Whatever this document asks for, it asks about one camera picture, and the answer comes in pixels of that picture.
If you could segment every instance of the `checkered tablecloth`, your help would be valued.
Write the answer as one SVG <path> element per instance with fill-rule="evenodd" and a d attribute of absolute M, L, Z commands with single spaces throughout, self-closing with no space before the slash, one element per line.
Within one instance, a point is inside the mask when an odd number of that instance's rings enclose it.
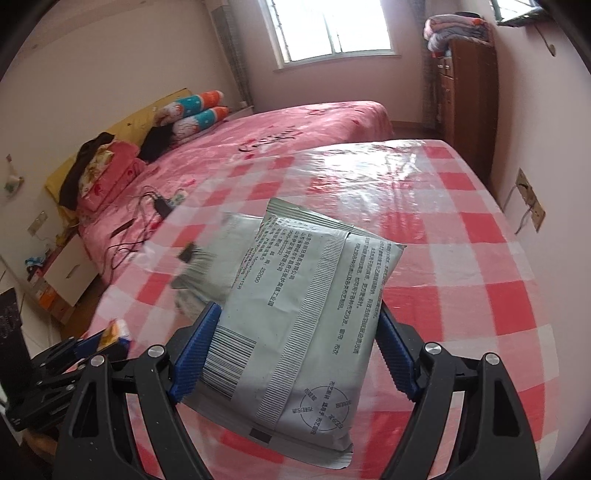
<path fill-rule="evenodd" d="M 384 291 L 400 322 L 452 354 L 498 352 L 524 404 L 544 469 L 556 444 L 558 361 L 552 328 L 525 254 L 493 198 L 466 163 L 440 141 L 333 145 L 293 155 L 209 164 L 195 190 L 166 219 L 103 296 L 91 333 L 122 317 L 135 339 L 131 356 L 165 343 L 188 325 L 174 307 L 171 276 L 188 241 L 205 242 L 223 212 L 262 216 L 280 197 L 408 244 Z M 461 398 L 432 473 L 453 447 Z M 379 478 L 413 404 L 399 393 L 374 348 L 352 429 L 353 462 L 341 471 L 285 458 L 243 439 L 185 406 L 179 410 L 216 479 Z M 131 404 L 147 469 L 158 467 Z"/>

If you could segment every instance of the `curtain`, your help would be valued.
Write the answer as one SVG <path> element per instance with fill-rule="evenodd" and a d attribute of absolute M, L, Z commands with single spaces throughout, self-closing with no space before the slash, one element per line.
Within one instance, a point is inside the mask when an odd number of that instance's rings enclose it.
<path fill-rule="evenodd" d="M 433 57 L 427 50 L 427 42 L 423 39 L 423 28 L 427 21 L 426 0 L 408 0 L 413 9 L 413 14 L 420 31 L 423 48 L 423 127 L 434 129 L 436 127 L 436 92 L 435 92 L 435 71 Z"/>
<path fill-rule="evenodd" d="M 238 35 L 236 19 L 230 5 L 221 5 L 211 11 L 213 25 L 217 31 L 217 36 L 222 43 L 222 48 L 232 74 L 238 85 L 238 91 L 248 105 L 252 105 L 251 88 L 248 82 L 248 72 L 246 70 L 246 61 L 242 51 L 242 44 Z"/>

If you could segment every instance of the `silver bolt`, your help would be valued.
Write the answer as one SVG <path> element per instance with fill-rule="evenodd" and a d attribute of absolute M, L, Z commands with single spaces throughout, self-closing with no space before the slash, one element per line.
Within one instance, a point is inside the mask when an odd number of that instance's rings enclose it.
<path fill-rule="evenodd" d="M 104 363 L 105 363 L 105 357 L 102 355 L 96 355 L 90 359 L 90 364 L 93 367 L 100 367 Z"/>
<path fill-rule="evenodd" d="M 501 363 L 501 359 L 495 353 L 487 353 L 484 359 L 489 362 L 491 365 L 498 365 Z"/>
<path fill-rule="evenodd" d="M 425 350 L 431 355 L 439 355 L 441 353 L 441 345 L 435 342 L 429 342 L 425 345 Z"/>
<path fill-rule="evenodd" d="M 148 355 L 152 358 L 158 358 L 164 353 L 164 347 L 162 345 L 153 345 L 148 348 Z"/>

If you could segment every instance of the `electrical outlet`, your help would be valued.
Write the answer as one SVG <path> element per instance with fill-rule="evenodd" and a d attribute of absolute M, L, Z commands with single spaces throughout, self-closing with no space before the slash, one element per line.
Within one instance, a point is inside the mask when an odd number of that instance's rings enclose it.
<path fill-rule="evenodd" d="M 42 211 L 39 215 L 37 215 L 37 218 L 33 220 L 33 223 L 29 226 L 29 228 L 27 228 L 29 235 L 35 236 L 46 220 L 47 214 Z"/>
<path fill-rule="evenodd" d="M 519 169 L 519 172 L 517 173 L 515 185 L 517 185 L 517 189 L 519 190 L 519 193 L 521 193 L 521 197 L 525 204 L 531 207 L 531 221 L 534 224 L 535 231 L 539 232 L 542 222 L 544 221 L 544 218 L 546 218 L 546 212 L 540 205 L 540 201 L 534 193 L 533 187 L 521 169 Z"/>

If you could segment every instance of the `brown dresser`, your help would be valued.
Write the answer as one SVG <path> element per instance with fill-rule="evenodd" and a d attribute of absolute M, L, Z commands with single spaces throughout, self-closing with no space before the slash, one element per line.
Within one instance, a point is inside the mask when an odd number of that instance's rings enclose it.
<path fill-rule="evenodd" d="M 443 139 L 488 187 L 499 110 L 496 51 L 466 40 L 437 59 L 438 117 Z"/>

